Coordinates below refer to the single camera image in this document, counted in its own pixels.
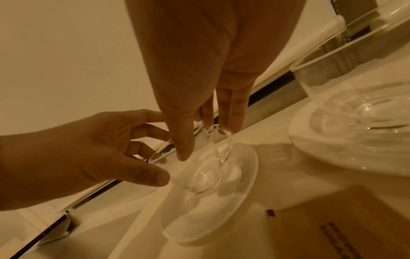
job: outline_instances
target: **hand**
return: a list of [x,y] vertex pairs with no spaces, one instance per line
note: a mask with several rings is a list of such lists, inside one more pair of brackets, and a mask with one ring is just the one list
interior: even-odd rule
[[169,174],[149,159],[154,150],[130,141],[168,141],[157,111],[104,112],[44,131],[0,137],[0,210],[71,195],[105,180],[164,186]]
[[181,160],[193,120],[241,130],[256,78],[278,56],[305,0],[126,0],[155,97]]

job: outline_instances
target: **tabletop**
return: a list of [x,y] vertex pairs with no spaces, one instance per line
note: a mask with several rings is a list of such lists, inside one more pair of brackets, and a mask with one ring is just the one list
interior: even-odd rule
[[247,199],[221,228],[192,244],[168,241],[160,211],[170,186],[159,189],[109,259],[275,258],[264,212],[281,210],[349,186],[361,185],[410,219],[410,179],[343,169],[319,162],[292,146],[287,130],[304,99],[233,136],[251,145],[259,171]]

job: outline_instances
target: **finger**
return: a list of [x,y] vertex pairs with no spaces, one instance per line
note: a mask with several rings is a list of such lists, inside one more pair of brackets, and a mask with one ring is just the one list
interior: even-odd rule
[[242,129],[245,121],[246,110],[248,108],[249,96],[251,95],[252,85],[240,89],[233,90],[231,96],[231,124],[232,133],[237,133]]
[[206,128],[211,127],[214,124],[214,95],[205,102],[201,107],[202,121]]
[[218,123],[225,128],[230,128],[231,117],[231,90],[216,89],[218,100]]
[[133,127],[129,134],[132,140],[142,137],[151,137],[153,139],[163,141],[169,141],[171,139],[170,133],[168,131],[147,123]]
[[121,153],[114,153],[106,161],[106,180],[123,180],[148,186],[165,186],[170,175],[164,169]]
[[164,116],[160,111],[137,110],[119,112],[121,120],[130,123],[132,127],[137,127],[147,122],[164,122]]
[[176,147],[176,154],[181,161],[185,161],[191,156],[195,145],[193,117],[194,113],[190,115],[165,114],[171,139]]
[[196,110],[195,114],[193,115],[193,119],[196,122],[200,122],[202,120],[202,115],[201,115],[201,108]]
[[139,155],[145,159],[150,159],[155,154],[155,150],[150,148],[147,144],[139,141],[130,141],[125,151],[125,155]]

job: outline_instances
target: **white dish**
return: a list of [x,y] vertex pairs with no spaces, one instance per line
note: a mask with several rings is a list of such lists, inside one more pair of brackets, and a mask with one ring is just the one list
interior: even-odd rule
[[245,144],[235,143],[226,174],[218,190],[205,197],[174,186],[164,201],[161,227],[164,236],[188,243],[210,234],[223,225],[248,196],[258,173],[258,156]]
[[293,118],[294,146],[324,162],[349,169],[410,177],[410,131],[354,131],[310,102]]

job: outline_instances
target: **white plate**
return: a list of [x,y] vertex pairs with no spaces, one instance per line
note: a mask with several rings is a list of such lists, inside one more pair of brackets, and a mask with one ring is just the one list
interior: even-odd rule
[[409,131],[354,131],[310,102],[294,116],[289,137],[297,149],[330,164],[410,177]]
[[170,190],[161,212],[167,239],[195,241],[216,230],[239,209],[258,173],[258,156],[252,147],[235,143],[228,163],[232,170],[209,196],[199,197],[176,186]]

